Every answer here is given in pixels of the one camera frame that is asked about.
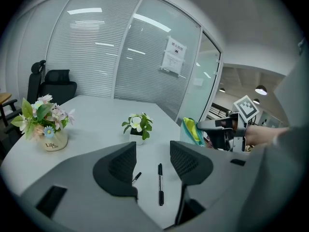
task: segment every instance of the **pen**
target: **pen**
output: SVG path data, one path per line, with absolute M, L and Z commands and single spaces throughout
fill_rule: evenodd
M 135 176 L 135 178 L 132 180 L 132 183 L 133 183 L 133 181 L 137 180 L 137 179 L 140 177 L 140 175 L 141 175 L 141 172 L 139 172 L 139 173 L 137 174 L 137 176 Z
M 159 175 L 159 206 L 164 204 L 164 192 L 163 192 L 163 171 L 162 164 L 158 165 L 158 175 Z

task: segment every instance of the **white table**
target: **white table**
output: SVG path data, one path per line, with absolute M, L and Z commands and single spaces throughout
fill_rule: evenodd
M 75 123 L 68 125 L 68 145 L 55 152 L 40 148 L 23 136 L 4 159 L 0 172 L 8 188 L 21 195 L 49 170 L 65 159 L 128 142 L 122 122 L 130 114 L 144 112 L 154 119 L 150 138 L 137 146 L 133 175 L 142 172 L 133 184 L 138 189 L 138 205 L 162 229 L 174 224 L 181 197 L 181 181 L 170 163 L 169 142 L 179 140 L 179 126 L 156 104 L 77 96 L 61 106 L 75 108 Z M 163 165 L 164 205 L 158 205 L 158 164 Z

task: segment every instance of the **white pot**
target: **white pot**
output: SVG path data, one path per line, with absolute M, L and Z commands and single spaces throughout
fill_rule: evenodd
M 136 145 L 142 145 L 144 143 L 142 136 L 132 135 L 131 133 L 130 133 L 129 141 L 136 142 Z
M 68 135 L 65 131 L 57 131 L 52 138 L 40 136 L 40 144 L 46 151 L 63 149 L 68 143 Z

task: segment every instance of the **paper sign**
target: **paper sign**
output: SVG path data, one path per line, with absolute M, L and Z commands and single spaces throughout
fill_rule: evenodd
M 178 41 L 174 40 L 169 36 L 168 45 L 166 46 L 166 52 L 175 55 L 180 59 L 184 59 L 185 51 L 187 47 L 183 44 L 180 44 Z
M 180 44 L 169 36 L 161 69 L 180 74 L 186 49 L 187 48 L 183 44 Z
M 195 86 L 203 86 L 203 78 L 194 78 L 193 85 Z
M 162 69 L 167 69 L 171 72 L 180 74 L 182 66 L 183 66 L 183 60 L 177 58 L 176 56 L 168 52 L 164 54 L 163 63 L 161 67 Z

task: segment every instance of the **robotic arm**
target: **robotic arm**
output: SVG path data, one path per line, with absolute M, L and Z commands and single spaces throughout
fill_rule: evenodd
M 237 121 L 236 132 L 233 130 L 233 120 Z M 214 148 L 243 152 L 246 146 L 245 132 L 247 125 L 248 123 L 243 120 L 240 113 L 236 112 L 225 118 L 200 121 L 197 128 L 207 133 Z
M 207 133 L 214 148 L 244 152 L 248 121 L 256 116 L 259 110 L 247 95 L 234 103 L 233 110 L 236 112 L 229 114 L 225 118 L 200 121 L 197 128 Z M 233 130 L 233 121 L 237 122 L 236 131 Z

